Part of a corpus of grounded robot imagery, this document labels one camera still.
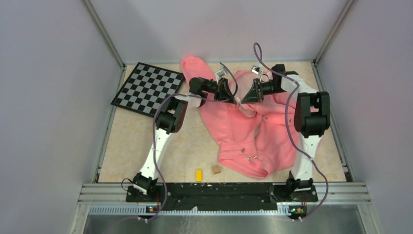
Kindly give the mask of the pink zip-up jacket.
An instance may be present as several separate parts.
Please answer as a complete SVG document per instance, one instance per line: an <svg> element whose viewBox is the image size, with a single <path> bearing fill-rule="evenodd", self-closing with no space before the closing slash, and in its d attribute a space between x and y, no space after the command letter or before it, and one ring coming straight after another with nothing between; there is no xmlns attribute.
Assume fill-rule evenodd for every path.
<svg viewBox="0 0 413 234"><path fill-rule="evenodd" d="M253 79L251 71L238 70L237 104L207 102L199 108L202 121L219 145L218 162L251 178L263 179L276 171L292 169L298 133L293 125L296 101L286 107L287 94L267 95L263 103L242 104Z"/></svg>

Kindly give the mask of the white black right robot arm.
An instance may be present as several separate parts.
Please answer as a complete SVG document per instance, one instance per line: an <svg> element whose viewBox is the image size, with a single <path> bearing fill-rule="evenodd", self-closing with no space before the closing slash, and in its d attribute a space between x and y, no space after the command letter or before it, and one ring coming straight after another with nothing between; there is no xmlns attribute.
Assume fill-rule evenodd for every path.
<svg viewBox="0 0 413 234"><path fill-rule="evenodd" d="M253 79L248 82L242 104L263 103L266 95L278 93L287 94L286 107L291 100L296 101L292 122L298 133L298 143L292 145L297 156L285 193L290 200L298 201L313 187L312 170L317 168L314 162L317 147L330 127L330 96L328 92L319 92L307 85L296 72L285 71L282 64L270 69L272 77L264 75L260 65L253 66L251 72Z"/></svg>

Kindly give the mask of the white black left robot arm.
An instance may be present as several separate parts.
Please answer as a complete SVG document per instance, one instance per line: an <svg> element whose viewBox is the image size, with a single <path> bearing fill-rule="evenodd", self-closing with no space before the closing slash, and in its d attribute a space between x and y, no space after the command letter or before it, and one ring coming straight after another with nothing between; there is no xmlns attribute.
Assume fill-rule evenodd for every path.
<svg viewBox="0 0 413 234"><path fill-rule="evenodd" d="M189 93L175 93L162 101L152 122L152 146L144 165L132 181L133 188L142 200L148 202L156 196L157 180L163 177L160 163L173 135L183 126L187 109L202 107L207 102L234 104L237 91L238 84L231 90L226 78L208 80L197 77L190 79Z"/></svg>

